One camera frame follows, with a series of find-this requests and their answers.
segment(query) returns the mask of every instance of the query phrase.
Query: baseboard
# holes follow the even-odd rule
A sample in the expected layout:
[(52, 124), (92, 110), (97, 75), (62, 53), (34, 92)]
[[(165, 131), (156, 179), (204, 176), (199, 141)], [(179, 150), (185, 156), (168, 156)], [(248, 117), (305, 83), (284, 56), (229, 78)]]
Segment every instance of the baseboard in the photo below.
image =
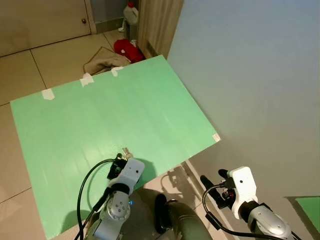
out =
[(96, 22), (95, 23), (96, 33), (99, 34), (99, 33), (108, 32), (108, 31), (121, 28), (123, 19), (124, 18), (121, 17), (121, 18), (117, 18), (109, 21)]
[[(187, 174), (188, 178), (190, 179), (189, 183), (191, 184), (192, 188), (195, 190), (195, 192), (197, 194), (199, 194), (200, 196), (202, 196), (202, 194), (205, 192), (205, 187), (202, 185), (201, 181), (200, 181), (200, 176), (198, 174), (198, 172), (196, 171), (196, 169), (194, 168), (194, 166), (191, 164), (191, 162), (189, 160), (186, 160), (185, 162), (183, 162), (181, 164), (181, 166), (183, 167), (185, 173)], [(220, 221), (222, 220), (222, 223), (230, 230), (234, 231), (233, 227), (230, 225), (229, 221), (227, 220), (226, 216), (222, 213), (222, 211), (218, 208), (216, 202), (211, 198), (208, 197), (207, 199), (209, 199), (210, 201), (210, 205), (208, 205), (208, 208), (210, 209), (210, 211), (212, 211), (212, 213), (214, 215), (220, 216)], [(240, 240), (240, 238), (238, 236), (233, 236), (230, 234), (224, 234), (225, 237), (228, 240)]]

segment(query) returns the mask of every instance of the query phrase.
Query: red cloth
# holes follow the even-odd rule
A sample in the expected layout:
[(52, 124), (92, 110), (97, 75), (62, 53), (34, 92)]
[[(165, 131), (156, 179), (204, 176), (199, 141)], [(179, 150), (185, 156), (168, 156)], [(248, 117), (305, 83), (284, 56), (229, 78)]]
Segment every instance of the red cloth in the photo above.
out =
[(140, 50), (133, 46), (128, 39), (117, 40), (113, 47), (117, 54), (125, 56), (132, 64), (145, 59)]

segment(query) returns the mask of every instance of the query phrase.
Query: wall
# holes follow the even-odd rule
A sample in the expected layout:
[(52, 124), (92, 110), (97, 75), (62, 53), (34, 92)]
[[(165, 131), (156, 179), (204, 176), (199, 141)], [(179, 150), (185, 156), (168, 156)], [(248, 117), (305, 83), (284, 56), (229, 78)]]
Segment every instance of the wall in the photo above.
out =
[(127, 0), (91, 0), (93, 18), (95, 23), (123, 17)]
[(218, 169), (249, 166), (259, 201), (302, 239), (286, 197), (320, 196), (318, 11), (317, 0), (185, 0), (168, 56), (222, 138), (195, 169), (217, 182)]

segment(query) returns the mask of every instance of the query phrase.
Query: green cardboard sheet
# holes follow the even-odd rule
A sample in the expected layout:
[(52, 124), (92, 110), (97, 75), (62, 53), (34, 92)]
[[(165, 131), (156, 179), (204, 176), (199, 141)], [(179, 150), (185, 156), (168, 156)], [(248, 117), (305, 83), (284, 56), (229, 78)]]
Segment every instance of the green cardboard sheet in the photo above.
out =
[(295, 200), (320, 233), (320, 196), (297, 197)]
[[(77, 224), (83, 178), (123, 147), (145, 163), (138, 188), (215, 143), (215, 129), (163, 56), (93, 80), (54, 87), (53, 100), (38, 92), (11, 102), (47, 239)], [(109, 167), (87, 181), (83, 219), (107, 186)]]

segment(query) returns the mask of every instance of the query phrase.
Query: tile floor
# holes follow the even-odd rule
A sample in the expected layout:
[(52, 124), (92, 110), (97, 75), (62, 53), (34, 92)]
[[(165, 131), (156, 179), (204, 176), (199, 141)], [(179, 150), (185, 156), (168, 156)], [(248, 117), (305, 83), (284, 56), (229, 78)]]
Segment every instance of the tile floor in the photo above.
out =
[[(9, 101), (80, 79), (83, 64), (101, 46), (113, 49), (121, 38), (121, 33), (111, 31), (0, 57), (0, 239), (46, 239)], [(225, 239), (205, 219), (200, 197), (177, 166), (132, 195), (135, 207), (122, 228), (125, 240), (174, 239), (172, 231), (159, 235), (154, 229), (153, 202), (158, 193), (191, 206), (215, 239)], [(78, 227), (72, 227), (54, 240), (73, 240), (77, 232)]]

